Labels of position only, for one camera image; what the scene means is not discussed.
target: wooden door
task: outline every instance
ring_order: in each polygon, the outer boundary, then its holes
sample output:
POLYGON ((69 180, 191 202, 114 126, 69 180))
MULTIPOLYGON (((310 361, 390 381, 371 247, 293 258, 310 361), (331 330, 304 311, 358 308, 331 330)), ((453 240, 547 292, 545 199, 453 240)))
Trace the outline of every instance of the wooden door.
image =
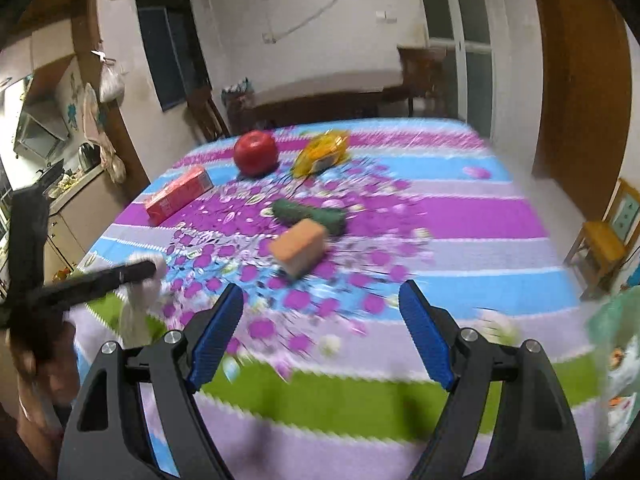
POLYGON ((544 84, 534 174, 555 179, 587 220, 609 204, 625 153, 631 64, 611 0, 538 0, 544 84))

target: kitchen counter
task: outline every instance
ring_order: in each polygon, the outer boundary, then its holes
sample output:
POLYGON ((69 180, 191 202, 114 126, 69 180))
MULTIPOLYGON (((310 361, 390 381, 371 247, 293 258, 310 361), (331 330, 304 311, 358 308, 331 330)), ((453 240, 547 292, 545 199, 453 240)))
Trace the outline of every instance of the kitchen counter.
POLYGON ((82 257, 127 205, 122 189, 98 166, 49 205, 46 276, 68 267, 74 270, 82 257))
POLYGON ((49 204, 49 216, 55 215, 60 211, 69 200, 78 194, 84 186, 89 184, 94 178, 100 175, 104 169, 98 165, 88 173, 85 173, 73 186, 67 189, 62 195, 57 197, 51 204, 49 204))

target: orange sponge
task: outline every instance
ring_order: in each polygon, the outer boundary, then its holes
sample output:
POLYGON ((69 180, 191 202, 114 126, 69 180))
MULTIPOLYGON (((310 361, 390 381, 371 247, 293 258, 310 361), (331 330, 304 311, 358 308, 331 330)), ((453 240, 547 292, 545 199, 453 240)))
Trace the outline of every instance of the orange sponge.
POLYGON ((282 269, 295 280, 322 259, 328 235, 324 226, 305 218, 271 242, 269 250, 282 269))

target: wooden chair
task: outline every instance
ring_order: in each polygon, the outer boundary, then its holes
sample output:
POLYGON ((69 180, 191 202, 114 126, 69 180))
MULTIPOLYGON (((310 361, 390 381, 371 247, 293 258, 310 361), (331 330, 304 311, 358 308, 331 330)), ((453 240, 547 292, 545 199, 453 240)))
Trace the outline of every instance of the wooden chair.
POLYGON ((605 219, 582 224, 580 234, 564 259, 569 265, 578 251, 588 250, 585 264, 581 268, 578 266, 587 282, 581 299, 590 297, 604 279, 612 283, 640 235, 640 223, 634 226, 640 211, 640 193, 624 178, 618 181, 618 191, 605 219), (589 261, 596 263, 598 269, 592 269, 589 261))
POLYGON ((207 142, 213 142, 221 137, 231 137, 222 115, 213 102, 211 88, 203 87, 194 90, 187 97, 187 108, 198 123, 207 142))
POLYGON ((398 46, 402 66, 402 84, 409 87, 409 117, 414 115, 414 99, 433 99, 438 117, 447 116, 446 79, 443 61, 446 48, 412 48, 398 46))

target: hanging towel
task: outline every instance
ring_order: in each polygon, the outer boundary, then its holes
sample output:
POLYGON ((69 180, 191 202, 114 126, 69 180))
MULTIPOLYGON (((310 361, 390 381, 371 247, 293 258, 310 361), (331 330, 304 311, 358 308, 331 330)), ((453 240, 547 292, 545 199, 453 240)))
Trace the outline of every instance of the hanging towel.
POLYGON ((92 144, 100 146, 100 165, 109 173, 111 180, 122 184, 127 177, 124 163, 113 147, 102 125, 98 122, 98 99, 94 88, 87 83, 84 86, 82 102, 82 128, 84 137, 92 144))

